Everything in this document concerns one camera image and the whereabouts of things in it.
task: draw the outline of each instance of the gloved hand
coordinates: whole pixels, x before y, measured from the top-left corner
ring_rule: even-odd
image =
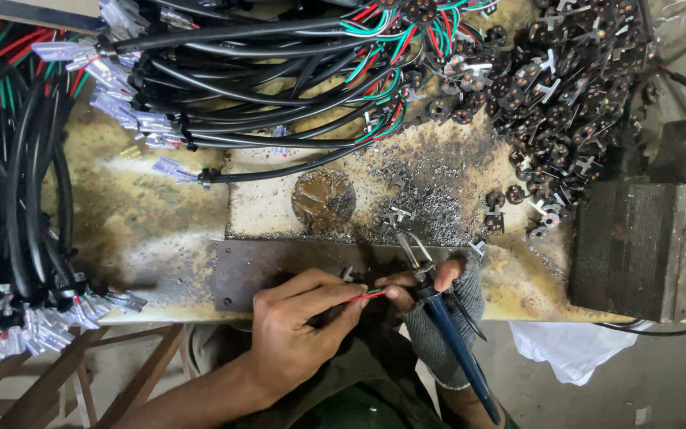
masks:
[[[438,384],[452,390],[465,388],[470,384],[451,349],[443,341],[441,332],[428,317],[423,304],[415,303],[412,295],[405,289],[416,284],[417,281],[411,272],[401,272],[378,278],[375,287],[385,288],[386,297],[399,309],[399,314],[412,338],[414,352],[425,362]],[[436,266],[435,289],[443,292],[449,286],[454,287],[470,317],[476,323],[480,322],[483,316],[483,296],[480,286],[480,263],[476,255],[456,253],[449,260]],[[450,301],[448,306],[452,311],[454,323],[460,328],[465,345],[471,350],[476,339],[475,332],[462,314],[453,308]]]

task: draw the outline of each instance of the black cable bundle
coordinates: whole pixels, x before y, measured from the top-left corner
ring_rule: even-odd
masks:
[[[65,311],[85,293],[68,259],[73,250],[72,192],[63,132],[82,71],[44,64],[31,44],[70,34],[0,21],[0,329],[24,324],[24,305]],[[58,209],[41,208],[52,167]]]
[[[161,5],[159,17],[170,27],[159,22],[148,27],[148,34],[114,43],[100,37],[96,46],[109,59],[140,53],[129,77],[139,92],[134,109],[176,118],[175,131],[192,151],[335,149],[314,161],[268,172],[222,175],[205,170],[197,181],[208,186],[309,170],[395,132],[406,114],[409,94],[402,68],[422,62],[428,51],[426,35],[443,36],[438,55],[448,58],[459,45],[452,34],[460,26],[460,8],[478,10],[495,2],[468,6],[467,1],[378,0],[338,17],[293,20],[283,19],[283,14],[280,21],[216,17],[205,9],[154,3]],[[413,52],[410,42],[420,36],[419,51]],[[336,76],[345,77],[345,82],[307,96],[310,89]],[[262,89],[280,80],[291,87],[273,94]],[[309,131],[284,132],[294,122],[340,107],[354,110]],[[314,138],[365,115],[369,122],[361,137]],[[273,137],[255,135],[257,131],[270,131]]]

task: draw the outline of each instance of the forearm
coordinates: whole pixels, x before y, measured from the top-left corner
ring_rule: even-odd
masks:
[[[449,390],[436,383],[436,390],[442,399],[442,405],[454,414],[453,416],[447,416],[446,413],[442,414],[443,421],[453,429],[498,429],[505,427],[505,414],[501,412],[501,405],[496,398],[494,398],[494,403],[501,417],[499,426],[491,421],[480,399],[472,391],[472,387]]]
[[[272,406],[281,396],[261,386],[244,354],[133,409],[118,429],[213,428]]]

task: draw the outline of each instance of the white plastic bag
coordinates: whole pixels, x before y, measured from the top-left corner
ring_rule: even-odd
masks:
[[[510,329],[520,354],[537,362],[546,360],[561,383],[575,385],[585,385],[597,365],[634,345],[637,337],[591,323],[511,321]]]

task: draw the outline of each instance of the gray knit glove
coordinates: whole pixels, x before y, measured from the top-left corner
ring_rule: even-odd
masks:
[[[464,257],[467,261],[465,272],[462,277],[453,281],[452,286],[459,297],[462,305],[470,313],[470,317],[479,323],[483,316],[483,295],[480,285],[480,262],[473,253],[458,251],[451,259]],[[460,334],[465,340],[468,350],[476,340],[476,334],[467,323],[465,317],[453,306],[451,300],[446,300],[449,311],[452,313],[454,323],[460,328]],[[425,365],[430,369],[438,384],[452,390],[459,390],[470,385],[462,371],[460,364],[454,357],[449,346],[443,341],[441,332],[435,327],[433,321],[424,310],[424,304],[418,302],[413,310],[402,313],[402,319],[409,330],[412,338],[412,348]]]

